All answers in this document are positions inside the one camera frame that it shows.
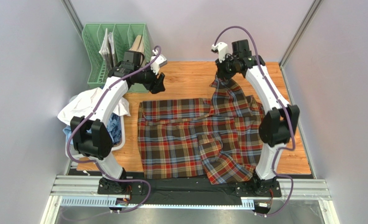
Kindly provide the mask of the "plaid long sleeve shirt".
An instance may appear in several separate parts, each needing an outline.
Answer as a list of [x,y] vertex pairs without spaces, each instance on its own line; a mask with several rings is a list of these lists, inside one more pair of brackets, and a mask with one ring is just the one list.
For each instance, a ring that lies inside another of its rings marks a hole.
[[234,80],[215,79],[211,98],[143,101],[138,147],[144,175],[206,175],[211,184],[247,182],[260,160],[264,108]]

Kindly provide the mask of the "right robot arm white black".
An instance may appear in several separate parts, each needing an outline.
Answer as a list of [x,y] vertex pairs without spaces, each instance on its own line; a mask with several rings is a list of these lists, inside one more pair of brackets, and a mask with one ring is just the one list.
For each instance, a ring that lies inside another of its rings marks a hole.
[[228,80],[241,73],[256,91],[264,108],[265,116],[258,129],[263,147],[250,181],[252,193],[263,196],[277,187],[277,164],[283,149],[295,135],[300,110],[282,96],[263,59],[252,55],[247,40],[233,42],[232,49],[230,53],[224,42],[215,43],[211,47],[212,52],[218,54],[215,61],[218,78]]

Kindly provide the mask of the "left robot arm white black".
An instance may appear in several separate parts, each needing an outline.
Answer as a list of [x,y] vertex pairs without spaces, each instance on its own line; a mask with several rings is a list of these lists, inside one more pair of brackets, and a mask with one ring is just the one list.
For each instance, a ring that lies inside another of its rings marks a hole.
[[113,143],[106,127],[119,100],[133,84],[143,84],[152,94],[165,91],[165,75],[159,70],[167,64],[167,59],[162,55],[161,47],[156,46],[150,62],[142,66],[144,60],[140,52],[128,50],[124,53],[124,59],[109,70],[101,96],[91,106],[90,112],[70,120],[71,136],[66,143],[65,153],[68,158],[80,162],[70,152],[70,145],[73,145],[76,152],[96,164],[106,183],[122,188],[129,181],[125,169],[111,152]]

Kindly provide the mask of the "beige book in organizer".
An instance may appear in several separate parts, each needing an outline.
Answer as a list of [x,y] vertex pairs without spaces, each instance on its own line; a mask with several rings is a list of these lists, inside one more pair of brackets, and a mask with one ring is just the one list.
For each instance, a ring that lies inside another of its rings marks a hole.
[[135,52],[145,54],[145,39],[142,35],[136,36],[129,51],[135,51]]

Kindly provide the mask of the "magazines in organizer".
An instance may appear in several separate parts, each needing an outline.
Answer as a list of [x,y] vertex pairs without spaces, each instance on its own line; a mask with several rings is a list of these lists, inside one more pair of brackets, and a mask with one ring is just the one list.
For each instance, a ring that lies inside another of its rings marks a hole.
[[108,72],[117,65],[118,62],[114,42],[114,33],[110,32],[108,28],[105,29],[99,54],[102,56],[105,63],[105,68]]

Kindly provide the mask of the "white shirt in basket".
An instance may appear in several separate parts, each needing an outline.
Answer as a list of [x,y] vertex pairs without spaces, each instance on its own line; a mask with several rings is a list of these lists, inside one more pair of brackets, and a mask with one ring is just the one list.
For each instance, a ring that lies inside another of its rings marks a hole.
[[[71,100],[57,115],[57,118],[65,123],[70,124],[71,119],[88,115],[92,111],[92,106],[97,103],[101,97],[102,89],[94,88],[79,93],[73,100]],[[121,98],[113,110],[113,113],[118,116],[131,116],[129,110],[129,102],[125,98]]]

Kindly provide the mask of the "green plastic file organizer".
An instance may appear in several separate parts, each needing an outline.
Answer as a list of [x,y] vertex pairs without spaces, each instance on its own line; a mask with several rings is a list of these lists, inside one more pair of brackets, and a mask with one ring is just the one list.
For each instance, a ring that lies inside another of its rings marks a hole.
[[88,23],[82,30],[82,39],[91,64],[91,89],[105,85],[109,70],[124,59],[136,40],[139,47],[133,50],[142,53],[143,64],[150,62],[153,55],[145,23]]

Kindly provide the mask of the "light blue shirt in basket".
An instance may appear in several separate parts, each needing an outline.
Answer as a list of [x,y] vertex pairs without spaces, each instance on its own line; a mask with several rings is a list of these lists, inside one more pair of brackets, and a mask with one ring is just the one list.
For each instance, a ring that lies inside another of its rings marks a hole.
[[71,127],[69,125],[67,125],[62,131],[66,136],[65,141],[68,142],[68,140],[69,140],[69,138],[71,137],[71,134],[72,134]]

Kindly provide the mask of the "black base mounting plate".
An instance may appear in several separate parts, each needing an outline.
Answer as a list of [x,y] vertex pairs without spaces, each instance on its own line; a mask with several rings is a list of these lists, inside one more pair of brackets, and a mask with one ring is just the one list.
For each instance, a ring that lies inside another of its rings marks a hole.
[[101,176],[95,176],[95,189],[92,195],[126,196],[131,203],[156,205],[194,205],[194,206],[234,206],[241,205],[243,197],[269,201],[271,198],[280,199],[282,193],[277,182],[270,190],[261,195],[252,191],[251,182],[231,182],[228,184],[212,185],[204,176],[190,178],[170,178],[160,180],[148,179],[140,182],[143,175],[129,173],[135,182],[115,183]]

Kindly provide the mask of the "white laundry basket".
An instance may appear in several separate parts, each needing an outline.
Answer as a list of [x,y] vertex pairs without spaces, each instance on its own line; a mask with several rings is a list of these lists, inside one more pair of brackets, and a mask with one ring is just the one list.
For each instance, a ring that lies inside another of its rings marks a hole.
[[[57,118],[66,124],[66,127],[63,129],[63,132],[66,135],[66,140],[69,139],[72,133],[70,127],[71,119],[74,116],[80,117],[82,115],[88,115],[91,111],[91,105],[97,102],[98,98],[101,96],[101,92],[101,88],[83,91],[78,95],[71,97],[69,103],[58,113]],[[117,150],[117,148],[122,145],[122,129],[124,123],[121,121],[121,118],[130,115],[128,100],[121,98],[118,101],[117,106],[114,108],[106,126],[112,139],[112,150]]]

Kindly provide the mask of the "aluminium frame rail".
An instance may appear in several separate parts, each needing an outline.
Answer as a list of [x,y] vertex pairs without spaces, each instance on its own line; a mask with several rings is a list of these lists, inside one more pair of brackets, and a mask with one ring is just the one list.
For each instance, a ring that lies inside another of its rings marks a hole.
[[97,171],[87,174],[69,162],[53,183],[42,218],[45,224],[337,224],[327,183],[311,175],[278,179],[282,197],[241,205],[194,206],[131,203],[124,196],[92,195]]

